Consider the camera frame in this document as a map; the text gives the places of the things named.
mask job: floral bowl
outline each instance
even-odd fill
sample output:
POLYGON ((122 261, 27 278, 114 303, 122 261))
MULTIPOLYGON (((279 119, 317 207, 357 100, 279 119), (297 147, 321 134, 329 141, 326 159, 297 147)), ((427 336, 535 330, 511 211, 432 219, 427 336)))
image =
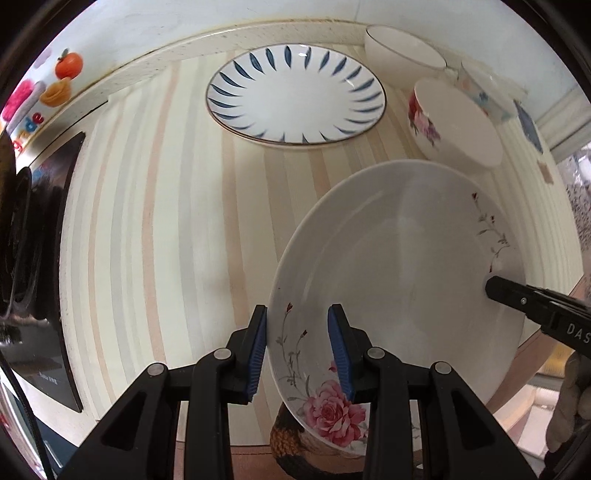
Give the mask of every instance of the floral bowl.
POLYGON ((462 62, 456 87, 470 97, 491 119, 500 125, 517 116, 514 101, 507 95, 495 76, 479 66, 462 62))
MULTIPOLYGON (((524 320, 486 297, 491 274, 525 281, 502 211, 467 177, 420 160, 352 175, 304 218, 275 275, 267 347, 283 402, 316 439, 365 454, 371 412, 339 385, 327 330, 333 303, 375 346, 414 365, 447 361, 488 401, 524 320)), ((418 450, 416 406, 411 417, 418 450)))
POLYGON ((495 127, 470 97, 447 83, 419 80, 408 101, 408 126, 429 159, 466 174, 495 168, 503 147, 495 127))

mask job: hand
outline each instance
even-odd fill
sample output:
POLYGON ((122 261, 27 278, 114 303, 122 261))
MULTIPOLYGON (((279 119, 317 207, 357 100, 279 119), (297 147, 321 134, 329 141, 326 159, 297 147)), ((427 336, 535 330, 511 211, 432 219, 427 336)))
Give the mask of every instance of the hand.
POLYGON ((580 363, 581 357, 577 352, 566 361, 558 403, 546 430, 546 445, 551 452, 558 450, 572 437, 577 413, 585 420, 591 420, 591 385, 581 394, 576 384, 580 363))

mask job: blue leaf pattern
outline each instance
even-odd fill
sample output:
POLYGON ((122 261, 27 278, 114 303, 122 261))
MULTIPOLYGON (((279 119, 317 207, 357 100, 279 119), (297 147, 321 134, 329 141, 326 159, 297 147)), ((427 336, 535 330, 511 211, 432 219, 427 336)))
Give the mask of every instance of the blue leaf pattern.
POLYGON ((359 99, 359 100, 355 100, 355 102, 370 102, 371 100, 373 100, 374 98, 379 97, 380 95, 382 95, 382 92, 376 92, 373 95, 370 95, 368 97, 359 99))
POLYGON ((320 62, 320 68, 318 69, 318 71, 321 71, 324 67, 326 67, 326 64, 329 62, 329 58, 330 51, 326 50, 326 53, 324 54, 324 57, 322 57, 322 61, 320 62))
POLYGON ((371 113, 371 112, 375 112, 376 110, 381 109, 383 106, 384 106, 384 104, 381 103, 378 106, 373 106, 373 107, 370 107, 370 108, 359 108, 359 109, 352 108, 351 110, 353 110, 354 112, 359 112, 359 113, 371 113))
POLYGON ((339 62, 339 64, 335 67, 335 70, 333 71, 333 74, 331 76, 335 76, 337 73, 339 73, 343 68, 345 68, 345 63, 347 63, 347 57, 343 57, 343 60, 341 60, 339 62))
POLYGON ((353 70, 349 76, 345 80, 352 80, 361 72, 361 65, 359 65, 355 70, 353 70))
POLYGON ((211 103, 214 103, 215 105, 217 105, 217 106, 220 106, 220 107, 222 107, 222 108, 236 108, 237 106, 240 106, 240 105, 228 105, 227 103, 218 102, 216 99, 209 98, 209 97, 207 97, 207 99, 208 99, 208 100, 209 100, 211 103))
POLYGON ((254 124, 247 125, 245 127, 232 127, 234 130, 246 130, 247 128, 252 127, 254 124))
POLYGON ((273 56, 273 52, 270 49, 265 48, 265 55, 267 56, 269 65, 273 67, 273 70, 277 71, 277 69, 275 68, 275 57, 273 56))
POLYGON ((254 78, 252 78, 245 69, 243 69, 237 62, 236 60, 234 60, 234 67, 236 68, 236 71, 242 75, 244 78, 250 79, 250 80, 254 80, 254 78))
POLYGON ((354 88, 353 90, 351 90, 351 93, 353 93, 353 92, 361 92, 362 90, 368 89, 369 87, 372 86, 374 80, 375 79, 371 78, 367 82, 363 82, 357 88, 354 88))
POLYGON ((223 118, 224 120, 234 120, 235 118, 240 118, 240 117, 244 116, 244 115, 226 115, 225 113, 219 113, 219 112, 213 112, 213 113, 215 113, 219 118, 223 118))
POLYGON ((238 88, 244 88, 242 85, 238 85, 236 82, 234 82, 234 80, 232 80, 228 75, 226 75, 224 72, 220 72, 220 77, 222 77, 224 79, 224 82, 229 83, 230 85, 232 85, 233 87, 238 87, 238 88))
POLYGON ((221 89, 220 87, 217 87, 217 86, 215 86, 213 83, 212 83, 212 88, 213 88, 213 89, 214 89, 214 90, 215 90, 217 93, 219 93, 220 95, 225 95, 225 96, 227 96, 227 97, 240 97, 240 96, 242 96, 242 95, 234 95, 233 93, 227 92, 227 91, 225 91, 225 90, 221 89))
POLYGON ((249 58, 251 59, 251 64, 252 64, 252 66, 253 66, 253 67, 254 67, 256 70, 258 70, 258 71, 259 71, 259 72, 261 72, 261 73, 265 73, 265 72, 263 72, 263 71, 262 71, 261 64, 259 63, 259 61, 256 59, 256 57, 254 56, 254 54, 253 54, 252 52, 250 53, 250 55, 249 55, 249 58))
POLYGON ((291 49, 290 49, 289 45, 285 46, 285 50, 283 52, 283 55, 285 56, 285 63, 287 63, 287 66, 289 68, 291 68, 291 49))
POLYGON ((305 70, 308 69, 308 64, 310 63, 311 59, 312 59, 312 47, 308 47, 308 50, 306 51, 306 59, 304 60, 304 69, 305 70))
POLYGON ((351 122, 352 124, 358 124, 358 125, 365 125, 365 124, 370 124, 371 122, 375 122, 375 118, 373 118, 371 120, 354 120, 352 118, 345 118, 345 120, 347 120, 348 122, 351 122))
POLYGON ((335 125, 335 128, 336 128, 336 129, 337 129, 339 132, 341 132, 342 134, 345 134, 345 135, 353 135, 353 134, 356 134, 356 133, 357 133, 357 131, 356 131, 356 130, 344 130, 343 128, 339 128, 339 127, 337 127, 336 125, 335 125))

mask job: pink rose pattern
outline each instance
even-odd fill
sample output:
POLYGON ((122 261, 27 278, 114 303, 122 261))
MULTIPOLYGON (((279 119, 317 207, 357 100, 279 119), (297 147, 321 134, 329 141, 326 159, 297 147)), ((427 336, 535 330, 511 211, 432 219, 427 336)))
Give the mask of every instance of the pink rose pattern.
POLYGON ((365 409, 347 400, 336 380, 324 382, 302 409, 306 425, 339 447, 366 435, 359 427, 365 421, 365 409))
MULTIPOLYGON (((287 375, 279 378, 294 388, 295 394, 288 401, 301 401, 298 415, 322 438, 336 446, 351 447, 351 443, 360 440, 367 442, 368 427, 365 423, 367 412, 362 405, 354 405, 341 390, 338 380, 327 380, 315 394, 310 392, 310 376, 300 369, 300 343, 308 333, 306 330, 297 339, 293 348, 288 349, 288 334, 285 323, 293 305, 288 304, 283 317, 281 336, 275 340, 281 346, 287 375)), ((331 362, 329 371, 336 376, 335 362, 331 362)))
POLYGON ((435 141, 441 140, 441 136, 439 135, 439 132, 437 132, 433 122, 431 122, 429 117, 423 113, 423 109, 419 105, 414 91, 408 100, 408 119, 410 120, 415 135, 418 135, 418 133, 421 132, 427 140, 431 142, 433 148, 435 148, 435 141))

